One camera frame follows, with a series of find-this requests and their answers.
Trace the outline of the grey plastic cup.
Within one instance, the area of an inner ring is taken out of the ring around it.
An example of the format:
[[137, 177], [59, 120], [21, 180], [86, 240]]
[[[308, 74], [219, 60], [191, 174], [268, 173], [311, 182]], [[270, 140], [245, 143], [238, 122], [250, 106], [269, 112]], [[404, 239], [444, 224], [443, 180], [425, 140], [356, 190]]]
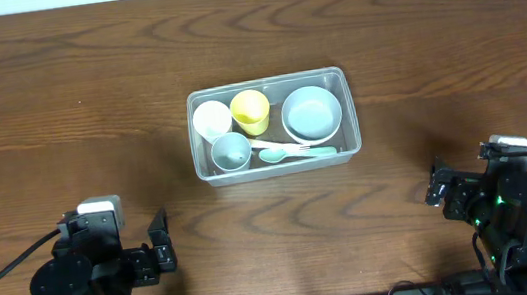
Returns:
[[224, 173], [249, 170], [252, 148], [241, 133], [230, 132], [216, 140], [211, 149], [211, 159]]

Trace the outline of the white plastic cup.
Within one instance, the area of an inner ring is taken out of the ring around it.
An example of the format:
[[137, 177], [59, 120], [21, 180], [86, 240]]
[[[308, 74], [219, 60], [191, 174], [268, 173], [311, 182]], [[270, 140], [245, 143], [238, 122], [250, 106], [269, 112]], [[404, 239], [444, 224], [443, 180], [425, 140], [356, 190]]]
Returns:
[[210, 144], [231, 132], [232, 121], [230, 108], [214, 100], [203, 102], [192, 116], [194, 130]]

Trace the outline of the mint green plastic spoon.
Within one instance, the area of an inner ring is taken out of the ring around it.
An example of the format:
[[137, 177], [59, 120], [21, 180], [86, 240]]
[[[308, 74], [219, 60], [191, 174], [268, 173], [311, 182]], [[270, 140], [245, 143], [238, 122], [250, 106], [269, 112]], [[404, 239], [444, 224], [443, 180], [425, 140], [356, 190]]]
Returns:
[[313, 157], [322, 157], [330, 156], [337, 154], [337, 149], [333, 146], [329, 147], [313, 147], [313, 148], [304, 148], [296, 150], [285, 150], [285, 149], [263, 149], [258, 153], [259, 158], [266, 163], [280, 163], [282, 160], [289, 158], [313, 158]]

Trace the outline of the white plastic bowl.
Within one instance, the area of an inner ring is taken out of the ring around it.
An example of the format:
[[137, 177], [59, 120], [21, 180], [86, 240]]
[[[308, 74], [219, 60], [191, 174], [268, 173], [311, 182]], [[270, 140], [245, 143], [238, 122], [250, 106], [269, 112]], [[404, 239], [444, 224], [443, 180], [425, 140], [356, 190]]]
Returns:
[[319, 145], [332, 139], [340, 129], [339, 120], [314, 120], [311, 123], [287, 125], [284, 127], [289, 136], [300, 144]]

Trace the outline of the grey plastic bowl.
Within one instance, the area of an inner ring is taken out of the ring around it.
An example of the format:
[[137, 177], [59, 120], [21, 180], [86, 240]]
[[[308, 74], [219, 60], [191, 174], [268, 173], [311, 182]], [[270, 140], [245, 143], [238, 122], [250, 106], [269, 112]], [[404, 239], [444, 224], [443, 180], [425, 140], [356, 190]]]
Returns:
[[283, 128], [287, 125], [311, 123], [314, 120], [342, 121], [343, 110], [340, 102], [322, 87], [301, 87], [288, 95], [282, 105]]

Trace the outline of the pink plastic fork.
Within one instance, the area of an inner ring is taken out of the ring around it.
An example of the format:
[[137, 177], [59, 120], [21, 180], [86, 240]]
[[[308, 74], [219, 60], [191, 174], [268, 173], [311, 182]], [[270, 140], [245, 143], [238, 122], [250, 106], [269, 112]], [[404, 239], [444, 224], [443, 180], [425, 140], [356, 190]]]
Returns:
[[309, 145], [306, 145], [306, 144], [299, 144], [299, 143], [296, 143], [296, 144], [293, 144], [293, 143], [277, 143], [277, 142], [269, 142], [269, 141], [262, 141], [262, 140], [258, 140], [258, 139], [251, 139], [251, 138], [248, 138], [248, 142], [250, 143], [250, 146], [251, 148], [253, 149], [275, 149], [275, 150], [285, 150], [286, 152], [290, 151], [290, 152], [297, 152], [297, 151], [305, 151], [307, 149], [310, 148]]

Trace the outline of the yellow plastic cup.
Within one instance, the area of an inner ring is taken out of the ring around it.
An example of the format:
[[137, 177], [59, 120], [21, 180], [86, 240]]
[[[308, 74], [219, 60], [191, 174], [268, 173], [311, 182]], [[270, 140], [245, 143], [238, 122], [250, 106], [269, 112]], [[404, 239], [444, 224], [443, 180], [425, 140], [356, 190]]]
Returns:
[[243, 90], [230, 103], [232, 117], [251, 136], [259, 136], [269, 127], [268, 98], [257, 90]]

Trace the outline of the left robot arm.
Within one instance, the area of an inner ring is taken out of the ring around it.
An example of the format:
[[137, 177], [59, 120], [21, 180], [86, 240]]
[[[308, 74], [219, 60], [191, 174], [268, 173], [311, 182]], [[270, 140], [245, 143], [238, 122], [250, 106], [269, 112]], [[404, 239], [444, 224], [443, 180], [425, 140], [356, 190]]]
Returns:
[[119, 220], [113, 211], [66, 213], [57, 224], [61, 237], [52, 260], [33, 276], [30, 293], [131, 295], [134, 288], [157, 285], [161, 275], [177, 269], [164, 209], [148, 226], [151, 243], [138, 248], [123, 248]]

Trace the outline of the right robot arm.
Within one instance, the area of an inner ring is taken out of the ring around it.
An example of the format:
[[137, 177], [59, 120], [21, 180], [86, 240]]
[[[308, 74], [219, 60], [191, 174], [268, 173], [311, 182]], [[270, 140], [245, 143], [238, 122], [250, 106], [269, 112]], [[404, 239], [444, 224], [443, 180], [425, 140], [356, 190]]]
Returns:
[[425, 203], [442, 204], [444, 218], [473, 226], [491, 259], [486, 280], [495, 289], [527, 295], [527, 150], [485, 150], [481, 158], [483, 173], [461, 172], [437, 158]]

